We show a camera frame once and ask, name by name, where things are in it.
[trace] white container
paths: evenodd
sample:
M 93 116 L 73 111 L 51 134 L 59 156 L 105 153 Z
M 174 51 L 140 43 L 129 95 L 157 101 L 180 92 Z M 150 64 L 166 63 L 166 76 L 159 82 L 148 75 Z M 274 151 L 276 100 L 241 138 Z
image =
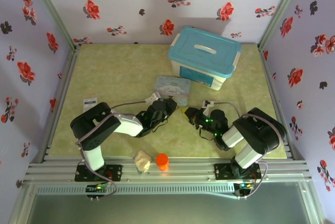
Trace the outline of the white container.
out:
M 186 27 L 172 42 L 169 58 L 174 75 L 219 90 L 232 76 L 240 52 L 236 41 Z

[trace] blue lid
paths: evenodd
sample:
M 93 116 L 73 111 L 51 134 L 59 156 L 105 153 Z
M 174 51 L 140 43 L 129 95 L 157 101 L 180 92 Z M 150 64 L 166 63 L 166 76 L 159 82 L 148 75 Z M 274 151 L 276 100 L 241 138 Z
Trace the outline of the blue lid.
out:
M 190 67 L 220 76 L 231 77 L 241 44 L 200 29 L 185 27 L 169 50 L 169 58 Z

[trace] orange plastic cup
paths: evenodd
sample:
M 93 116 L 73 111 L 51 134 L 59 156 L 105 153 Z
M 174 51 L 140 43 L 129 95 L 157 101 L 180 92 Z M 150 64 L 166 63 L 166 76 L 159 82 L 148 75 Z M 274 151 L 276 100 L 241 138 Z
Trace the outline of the orange plastic cup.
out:
M 167 171 L 169 169 L 169 157 L 164 153 L 158 154 L 156 157 L 156 164 L 159 170 Z

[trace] black servo bracket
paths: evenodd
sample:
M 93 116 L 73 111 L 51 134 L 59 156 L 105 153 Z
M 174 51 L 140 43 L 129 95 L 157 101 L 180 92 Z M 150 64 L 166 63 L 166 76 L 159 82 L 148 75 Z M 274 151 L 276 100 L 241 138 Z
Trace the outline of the black servo bracket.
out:
M 214 164 L 214 174 L 215 180 L 222 181 L 222 180 L 254 180 L 256 176 L 257 180 L 262 178 L 260 165 L 254 163 L 252 164 L 248 170 L 246 170 L 240 176 L 234 175 L 231 164 L 230 163 L 223 163 L 223 164 Z
M 122 165 L 104 165 L 102 168 L 96 171 L 105 177 L 112 175 L 112 180 L 115 182 L 121 181 L 122 176 Z M 86 165 L 78 165 L 74 181 L 76 182 L 106 182 L 104 179 L 93 174 Z

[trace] glass panel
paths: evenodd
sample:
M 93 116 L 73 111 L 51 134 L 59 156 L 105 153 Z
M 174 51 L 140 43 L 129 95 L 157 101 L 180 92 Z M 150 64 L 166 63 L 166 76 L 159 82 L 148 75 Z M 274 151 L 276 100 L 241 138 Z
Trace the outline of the glass panel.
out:
M 309 223 L 297 183 L 264 183 L 249 199 L 212 195 L 36 196 L 28 223 Z

